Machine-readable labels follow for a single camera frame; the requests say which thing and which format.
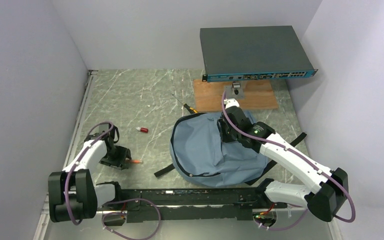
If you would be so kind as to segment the orange pen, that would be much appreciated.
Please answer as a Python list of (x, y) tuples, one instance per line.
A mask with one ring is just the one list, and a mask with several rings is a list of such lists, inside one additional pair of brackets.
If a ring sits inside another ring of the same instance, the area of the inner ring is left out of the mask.
[(143, 161), (140, 159), (127, 159), (125, 162), (127, 164), (143, 164)]

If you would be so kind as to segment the blue student backpack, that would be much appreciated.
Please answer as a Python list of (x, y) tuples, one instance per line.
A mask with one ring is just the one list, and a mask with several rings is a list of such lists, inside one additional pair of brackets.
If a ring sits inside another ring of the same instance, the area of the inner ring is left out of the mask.
[(211, 188), (256, 183), (277, 163), (243, 147), (222, 142), (221, 112), (200, 112), (179, 118), (172, 129), (169, 151), (172, 164), (154, 173), (160, 178), (172, 170), (188, 182)]

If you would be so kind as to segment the red white glue stick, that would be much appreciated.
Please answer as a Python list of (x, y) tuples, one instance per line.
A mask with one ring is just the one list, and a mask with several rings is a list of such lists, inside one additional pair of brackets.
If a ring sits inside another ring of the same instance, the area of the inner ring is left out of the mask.
[(149, 130), (145, 127), (136, 127), (135, 128), (138, 132), (142, 132), (142, 133), (148, 133)]

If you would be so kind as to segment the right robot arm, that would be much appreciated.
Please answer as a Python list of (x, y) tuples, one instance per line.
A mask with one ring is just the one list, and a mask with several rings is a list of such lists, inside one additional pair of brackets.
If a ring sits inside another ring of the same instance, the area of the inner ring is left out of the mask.
[(334, 218), (351, 223), (356, 218), (349, 194), (348, 173), (338, 167), (324, 166), (287, 143), (272, 127), (252, 123), (234, 99), (222, 104), (220, 117), (224, 142), (238, 142), (259, 156), (268, 157), (298, 177), (302, 184), (264, 180), (255, 194), (256, 203), (267, 208), (272, 203), (306, 207), (316, 218), (331, 222)]

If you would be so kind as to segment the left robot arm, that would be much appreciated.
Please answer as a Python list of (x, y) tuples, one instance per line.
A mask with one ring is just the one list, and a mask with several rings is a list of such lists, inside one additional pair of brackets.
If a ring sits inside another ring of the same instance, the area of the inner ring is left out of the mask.
[(117, 210), (124, 203), (117, 181), (95, 184), (92, 173), (98, 164), (127, 169), (132, 160), (131, 151), (117, 145), (120, 133), (112, 122), (98, 123), (93, 129), (98, 132), (90, 130), (87, 133), (73, 161), (48, 177), (49, 217), (53, 223), (71, 221), (79, 225), (84, 219), (94, 218), (100, 207)]

